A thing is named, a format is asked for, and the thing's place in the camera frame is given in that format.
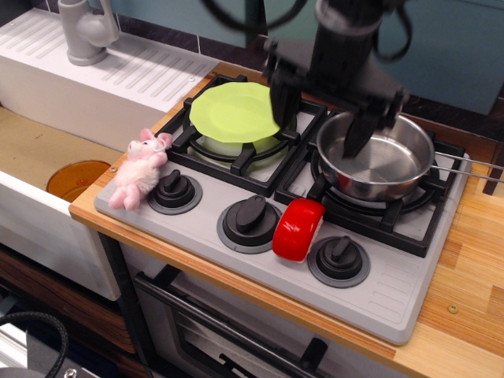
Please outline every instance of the burner grate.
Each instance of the burner grate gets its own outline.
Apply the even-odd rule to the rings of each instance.
[[[434,147],[436,151],[460,157],[463,156],[465,152],[463,147],[441,142],[439,140],[434,140]],[[439,219],[443,213],[446,198],[453,185],[455,179],[454,173],[450,173],[446,180],[441,180],[438,172],[430,176],[425,176],[418,185],[424,193],[412,202],[399,199],[384,204],[383,208],[375,208],[372,206],[356,205],[338,196],[332,190],[331,185],[327,182],[324,175],[320,174],[320,170],[317,166],[317,155],[317,144],[314,136],[309,143],[306,144],[306,147],[299,154],[296,162],[283,178],[275,192],[275,200],[284,205],[288,205],[293,199],[300,198],[300,195],[292,193],[290,188],[302,169],[306,164],[309,164],[314,183],[309,189],[306,197],[321,202],[325,206],[325,221],[337,224],[338,226],[421,258],[426,256]],[[458,169],[459,165],[460,161],[454,161],[451,168]],[[433,204],[434,209],[423,239],[414,239],[395,230],[395,225],[405,214],[417,211],[421,207],[429,204]]]
[[[206,89],[231,81],[246,82],[247,78],[245,76],[237,76],[235,79],[232,79],[227,76],[217,75],[195,98],[201,95]],[[290,128],[280,130],[274,135],[279,140],[276,146],[258,153],[253,143],[245,143],[238,156],[230,157],[208,151],[198,143],[198,139],[202,135],[196,130],[194,125],[188,124],[188,114],[191,111],[193,100],[193,98],[186,100],[183,108],[159,131],[170,134],[182,131],[173,141],[172,148],[168,151],[169,160],[266,197],[269,197],[275,191],[284,173],[290,168],[299,151],[302,150],[303,144],[307,143],[312,131],[320,127],[327,115],[326,106],[303,100],[300,103],[298,113],[308,113],[313,115],[313,119],[301,134]],[[191,150],[197,151],[202,156],[192,154]],[[287,153],[281,158],[274,172],[268,174],[266,180],[258,180],[247,174],[248,168],[256,161],[270,158],[276,154],[282,154],[284,150],[287,150]]]

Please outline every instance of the stove knob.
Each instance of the stove knob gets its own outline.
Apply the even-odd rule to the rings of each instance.
[[[329,240],[316,253],[319,269],[335,280],[348,280],[361,271],[361,254],[348,236]]]
[[[261,246],[273,239],[280,217],[262,195],[235,203],[222,224],[224,233],[241,246]]]
[[[175,169],[159,181],[154,192],[154,201],[165,208],[175,209],[188,204],[194,196],[195,187],[192,182]]]

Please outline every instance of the pan handle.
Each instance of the pan handle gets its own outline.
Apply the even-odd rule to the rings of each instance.
[[[504,171],[504,167],[502,167],[500,165],[495,165],[495,164],[487,163],[485,161],[473,160],[473,159],[469,159],[467,157],[459,157],[459,156],[445,154],[443,152],[437,152],[437,151],[435,152],[435,154],[439,155],[439,156],[444,156],[445,158],[454,159],[454,160],[462,160],[462,161],[468,161],[468,162],[474,163],[474,164],[486,165],[487,167],[495,168],[495,169],[500,169],[501,171]],[[504,180],[501,180],[501,179],[495,179],[494,177],[489,177],[489,176],[484,176],[484,175],[478,175],[476,173],[471,173],[471,172],[459,171],[457,169],[438,167],[437,165],[433,165],[431,168],[433,168],[433,169],[439,169],[441,171],[448,171],[448,172],[453,172],[453,173],[461,173],[462,175],[474,176],[474,177],[478,177],[480,179],[485,179],[485,180],[489,180],[489,181],[495,181],[497,183],[504,183]]]

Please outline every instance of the faucet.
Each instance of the faucet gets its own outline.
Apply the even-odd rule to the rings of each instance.
[[[106,47],[119,39],[110,0],[100,0],[104,15],[94,15],[87,0],[58,0],[63,32],[74,65],[93,65],[105,59]]]

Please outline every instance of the plush toy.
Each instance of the plush toy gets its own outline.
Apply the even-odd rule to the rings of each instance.
[[[159,181],[159,167],[166,164],[166,150],[172,146],[172,136],[162,132],[157,136],[144,128],[140,140],[128,146],[128,159],[114,178],[116,190],[109,200],[111,209],[134,210]]]

